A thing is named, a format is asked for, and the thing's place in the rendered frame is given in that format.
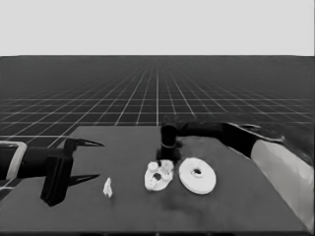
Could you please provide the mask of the large thick white disc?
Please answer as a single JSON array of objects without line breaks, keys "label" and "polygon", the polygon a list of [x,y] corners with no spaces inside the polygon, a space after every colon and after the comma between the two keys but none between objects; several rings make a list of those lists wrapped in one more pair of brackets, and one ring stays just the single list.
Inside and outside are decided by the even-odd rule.
[{"label": "large thick white disc", "polygon": [[217,175],[214,169],[203,159],[185,158],[178,169],[181,183],[192,193],[207,195],[216,186]]}]

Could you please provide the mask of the white round carrier with pins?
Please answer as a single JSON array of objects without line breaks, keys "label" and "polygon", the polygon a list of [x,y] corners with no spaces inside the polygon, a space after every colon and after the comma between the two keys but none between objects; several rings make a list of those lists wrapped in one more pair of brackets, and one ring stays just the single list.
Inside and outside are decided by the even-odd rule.
[{"label": "white round carrier with pins", "polygon": [[147,168],[147,171],[145,173],[145,187],[146,187],[147,182],[154,179],[157,181],[157,185],[154,191],[161,191],[165,189],[171,181],[164,181],[162,179],[162,172],[166,172],[166,173],[172,172],[172,179],[173,179],[173,169],[171,171],[165,171],[162,167],[158,167],[157,171],[152,172],[152,171],[149,171]]}]

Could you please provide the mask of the small white T-shaped piece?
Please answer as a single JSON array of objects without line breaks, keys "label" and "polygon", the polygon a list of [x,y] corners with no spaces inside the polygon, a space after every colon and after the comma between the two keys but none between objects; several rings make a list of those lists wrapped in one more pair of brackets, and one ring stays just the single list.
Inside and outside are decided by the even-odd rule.
[{"label": "small white T-shaped piece", "polygon": [[104,183],[103,193],[106,196],[108,196],[108,197],[111,197],[113,195],[112,188],[111,188],[111,179],[110,178],[107,178],[105,183]]}]

